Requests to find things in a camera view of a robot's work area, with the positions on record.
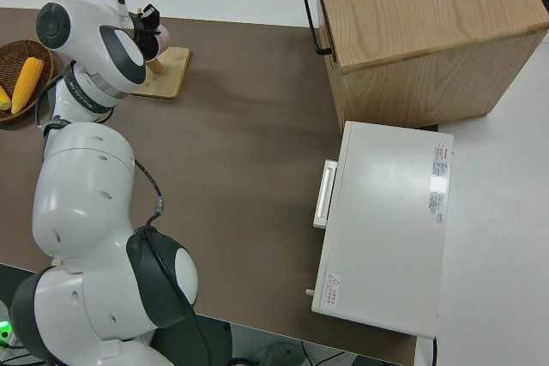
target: black cable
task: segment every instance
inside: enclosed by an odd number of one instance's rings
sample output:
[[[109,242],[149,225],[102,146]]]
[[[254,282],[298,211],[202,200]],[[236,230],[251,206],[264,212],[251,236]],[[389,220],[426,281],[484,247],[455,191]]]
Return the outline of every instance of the black cable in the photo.
[[[153,185],[154,187],[154,190],[156,190],[156,194],[161,197],[162,196],[162,193],[160,192],[160,188],[158,187],[158,184],[156,184],[156,182],[154,181],[153,177],[151,176],[151,174],[147,171],[147,169],[145,169],[145,166],[143,166],[139,160],[136,159],[136,165],[137,167],[139,167],[139,169],[141,169],[141,171],[143,173],[145,173],[145,176],[148,178],[148,180],[150,181],[150,183]]]
[[[151,216],[147,220],[147,223],[145,224],[146,227],[149,227],[151,223],[153,223],[153,220],[158,218],[164,212],[164,197],[162,196],[162,192],[160,192],[160,188],[158,187],[158,184],[156,184],[156,182],[154,181],[154,178],[147,171],[147,169],[145,169],[145,166],[143,166],[137,159],[136,159],[136,165],[137,167],[139,167],[139,169],[141,169],[141,171],[148,178],[149,182],[153,185],[154,190],[156,190],[156,195],[158,196],[156,200],[156,207],[154,209],[154,215]]]
[[[321,360],[320,362],[318,362],[315,366],[318,366],[319,364],[325,363],[325,362],[327,362],[328,360],[332,360],[332,359],[335,358],[335,357],[341,356],[343,353],[345,353],[345,352],[344,352],[344,351],[340,351],[339,353],[336,353],[336,354],[333,355],[333,356],[326,357],[324,360]]]
[[[24,355],[19,355],[15,357],[11,357],[9,359],[3,360],[3,362],[11,362],[12,360],[21,359],[22,357],[32,356],[31,353],[25,353]]]
[[[12,346],[12,345],[7,344],[4,341],[0,341],[0,346],[2,346],[5,349],[25,349],[24,346]]]
[[[156,229],[150,225],[145,227],[143,229],[145,231],[145,237],[147,239],[148,245],[151,248],[151,251],[153,252],[154,259],[160,266],[160,269],[162,269],[162,273],[166,276],[170,284],[172,285],[173,290],[177,293],[179,300],[183,304],[183,306],[187,307],[187,309],[191,312],[191,318],[195,322],[196,330],[200,333],[200,337],[202,340],[202,343],[204,344],[204,349],[206,349],[206,356],[208,357],[208,366],[212,366],[212,351],[209,347],[208,341],[206,340],[206,336],[204,335],[204,331],[202,330],[202,327],[200,326],[200,323],[198,323],[198,319],[196,318],[195,310],[193,310],[192,306],[189,303],[189,300],[187,299],[187,296],[183,293],[181,288],[179,287],[178,281],[172,276],[169,269],[166,267],[165,262],[162,260],[162,257],[160,256],[160,253],[158,249],[156,248],[156,243],[154,243],[153,237],[151,236],[151,231],[156,231]]]
[[[307,357],[307,360],[309,361],[309,364],[311,366],[315,366],[315,364],[312,362],[311,358],[309,357],[309,354],[305,350],[305,343],[303,343],[303,340],[301,340],[301,349],[303,349],[303,353],[305,354],[305,357]]]
[[[96,123],[100,123],[100,124],[105,123],[107,120],[109,120],[112,117],[112,113],[114,113],[114,107],[111,109],[111,111],[109,111],[109,116],[107,116],[105,119],[103,119],[99,122],[96,122]]]
[[[432,366],[437,366],[438,345],[437,338],[432,341]]]
[[[344,354],[345,352],[344,351],[340,351],[339,353],[335,353],[334,355],[330,356],[330,357],[326,357],[325,359],[321,360],[320,362],[318,363],[313,363],[311,358],[309,357],[309,354],[307,353],[307,351],[305,350],[305,343],[303,343],[303,340],[300,340],[301,342],[301,349],[303,349],[303,353],[305,354],[305,357],[307,357],[307,360],[309,361],[309,364],[311,366],[318,366],[319,364],[323,364],[323,363],[326,363],[338,356],[341,356],[342,354]]]
[[[0,366],[44,366],[45,362],[32,362],[32,363],[19,363],[19,364],[7,364],[0,362]]]

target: wooden cabinet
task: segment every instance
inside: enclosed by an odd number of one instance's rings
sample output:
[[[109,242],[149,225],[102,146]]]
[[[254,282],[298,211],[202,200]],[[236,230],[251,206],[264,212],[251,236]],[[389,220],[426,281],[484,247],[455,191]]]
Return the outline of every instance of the wooden cabinet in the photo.
[[[541,0],[318,0],[346,120],[422,127],[489,113],[549,28]]]

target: corn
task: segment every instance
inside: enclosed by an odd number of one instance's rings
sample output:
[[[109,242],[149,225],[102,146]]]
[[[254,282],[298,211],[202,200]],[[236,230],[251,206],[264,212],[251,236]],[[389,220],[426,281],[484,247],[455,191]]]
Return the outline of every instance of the corn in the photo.
[[[0,111],[6,111],[11,107],[11,100],[3,87],[0,86]]]
[[[36,57],[29,57],[23,64],[23,69],[17,78],[14,95],[11,100],[11,113],[16,114],[27,104],[38,83],[44,62]]]

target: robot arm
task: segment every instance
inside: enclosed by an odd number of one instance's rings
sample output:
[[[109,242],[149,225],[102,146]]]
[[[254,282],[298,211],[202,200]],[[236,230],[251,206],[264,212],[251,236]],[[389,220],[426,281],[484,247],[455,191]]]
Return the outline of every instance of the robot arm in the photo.
[[[52,115],[68,122],[93,122],[112,110],[145,81],[143,54],[154,58],[169,41],[153,6],[130,16],[125,0],[48,3],[36,32],[48,49],[74,59],[57,82]]]
[[[63,0],[39,12],[40,41],[75,59],[56,85],[53,116],[66,123],[47,141],[33,205],[34,240],[62,264],[24,281],[10,315],[23,345],[51,366],[170,366],[139,338],[194,315],[193,261],[152,218],[134,231],[134,154],[94,123],[145,80],[125,30],[144,21],[138,38],[156,36],[154,11],[132,19],[124,0]]]

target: brown table surface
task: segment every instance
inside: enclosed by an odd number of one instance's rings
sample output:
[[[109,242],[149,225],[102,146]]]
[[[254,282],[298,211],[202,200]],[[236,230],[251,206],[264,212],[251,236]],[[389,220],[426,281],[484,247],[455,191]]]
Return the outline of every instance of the brown table surface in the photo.
[[[0,45],[36,39],[37,10],[0,9]],[[155,224],[190,252],[199,278],[196,312],[413,364],[415,337],[311,311],[323,244],[312,226],[325,159],[341,136],[321,57],[309,29],[164,19],[172,44],[192,56],[175,100],[129,97],[108,125],[120,132],[166,198]],[[66,57],[54,55],[57,65]],[[31,233],[42,155],[33,117],[0,124],[3,263],[50,264]],[[136,171],[135,227],[155,193]]]

